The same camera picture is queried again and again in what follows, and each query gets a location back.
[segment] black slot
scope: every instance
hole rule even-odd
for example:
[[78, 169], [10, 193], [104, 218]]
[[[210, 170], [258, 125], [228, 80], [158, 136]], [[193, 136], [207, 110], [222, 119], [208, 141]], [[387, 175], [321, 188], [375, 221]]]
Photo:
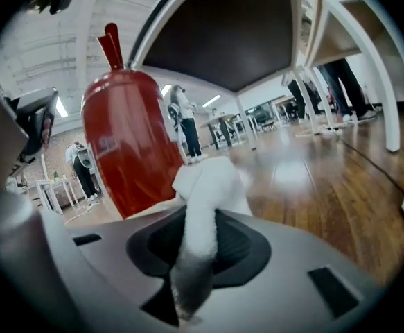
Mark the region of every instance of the black slot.
[[86, 234], [81, 237], [73, 238], [72, 240], [77, 245], [77, 247], [79, 247], [79, 246], [83, 246], [85, 244], [89, 244], [89, 243], [92, 243], [95, 241], [100, 241], [101, 239], [102, 239], [102, 237], [100, 237], [98, 234], [92, 233], [92, 234]]
[[329, 268], [309, 271], [308, 276], [314, 282], [334, 317], [340, 317], [358, 305], [357, 299]]

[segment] wooden floor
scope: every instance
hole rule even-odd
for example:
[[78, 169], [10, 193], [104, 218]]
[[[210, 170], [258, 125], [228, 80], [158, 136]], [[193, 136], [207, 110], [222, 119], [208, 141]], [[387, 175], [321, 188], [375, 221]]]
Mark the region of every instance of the wooden floor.
[[[403, 192], [335, 135], [296, 137], [308, 125], [259, 135], [249, 145], [209, 151], [228, 155], [252, 181], [247, 197], [254, 216], [309, 231], [368, 270], [382, 284], [404, 260]], [[381, 118], [350, 126], [342, 139], [382, 167], [404, 189], [404, 115], [401, 151], [385, 149]], [[114, 221], [102, 205], [69, 225]], [[74, 215], [65, 213], [65, 220]]]

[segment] white cloth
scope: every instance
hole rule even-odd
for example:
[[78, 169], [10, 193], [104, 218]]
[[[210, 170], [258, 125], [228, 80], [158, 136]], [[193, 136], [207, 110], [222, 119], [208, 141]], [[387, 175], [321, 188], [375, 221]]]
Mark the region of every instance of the white cloth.
[[189, 100], [186, 98], [186, 95], [181, 90], [177, 92], [177, 99], [179, 101], [180, 113], [182, 114], [182, 118], [193, 119], [193, 111], [196, 109], [196, 107], [189, 102]]
[[64, 152], [64, 160], [66, 163], [72, 163], [74, 164], [74, 161], [76, 160], [76, 157], [78, 157], [78, 152], [77, 148], [73, 146], [68, 146], [66, 148], [66, 152]]
[[173, 189], [188, 203], [252, 216], [237, 168], [228, 157], [180, 167]]
[[180, 167], [173, 188], [187, 207], [170, 283], [177, 315], [187, 321], [212, 290], [212, 263], [218, 250], [216, 209], [252, 214], [240, 175], [227, 157]]

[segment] sneaker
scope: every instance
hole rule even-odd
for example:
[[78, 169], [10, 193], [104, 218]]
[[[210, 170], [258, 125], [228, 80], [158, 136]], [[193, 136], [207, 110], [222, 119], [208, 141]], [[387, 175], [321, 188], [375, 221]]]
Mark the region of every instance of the sneaker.
[[344, 123], [348, 123], [348, 122], [351, 122], [351, 121], [353, 121], [353, 119], [351, 118], [350, 114], [344, 114], [343, 115], [343, 122]]
[[98, 198], [98, 195], [97, 195], [97, 194], [92, 194], [92, 195], [87, 199], [87, 201], [88, 201], [89, 204], [91, 204], [91, 203], [93, 203], [95, 200], [97, 200], [97, 198]]
[[359, 121], [364, 121], [366, 119], [373, 119], [377, 114], [374, 111], [368, 110], [362, 116], [358, 117]]

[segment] red container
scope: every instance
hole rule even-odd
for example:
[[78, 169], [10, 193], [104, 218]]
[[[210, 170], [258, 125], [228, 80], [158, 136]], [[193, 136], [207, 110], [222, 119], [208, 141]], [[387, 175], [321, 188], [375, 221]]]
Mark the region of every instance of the red container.
[[111, 71], [88, 87], [82, 112], [87, 143], [124, 219], [175, 197], [171, 185], [183, 162], [154, 79]]

